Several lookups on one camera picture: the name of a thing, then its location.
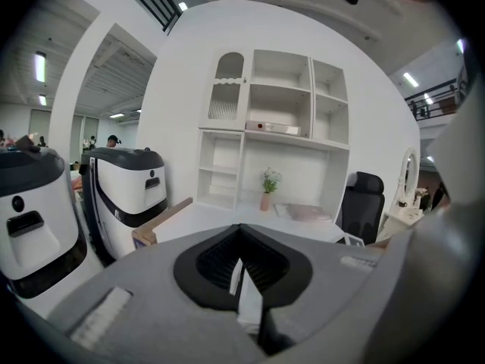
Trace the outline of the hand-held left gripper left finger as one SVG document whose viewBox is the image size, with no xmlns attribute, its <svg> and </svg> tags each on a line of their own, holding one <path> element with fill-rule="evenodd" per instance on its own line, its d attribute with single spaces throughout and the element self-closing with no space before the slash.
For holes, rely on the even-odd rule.
<svg viewBox="0 0 485 364">
<path fill-rule="evenodd" d="M 265 354 L 241 328 L 235 312 L 204 309 L 174 279 L 176 258 L 223 229 L 217 227 L 153 246 L 119 259 L 65 297 L 48 322 L 70 337 L 111 291 L 124 292 L 115 318 L 96 322 L 104 330 L 87 362 L 258 363 Z"/>
</svg>

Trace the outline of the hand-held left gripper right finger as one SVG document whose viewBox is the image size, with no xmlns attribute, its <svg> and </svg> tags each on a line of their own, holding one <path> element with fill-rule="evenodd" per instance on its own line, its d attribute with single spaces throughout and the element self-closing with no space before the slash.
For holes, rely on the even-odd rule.
<svg viewBox="0 0 485 364">
<path fill-rule="evenodd" d="M 245 338 L 239 362 L 364 362 L 378 315 L 364 291 L 381 251 L 248 224 L 238 249 L 262 299 L 258 338 Z"/>
</svg>

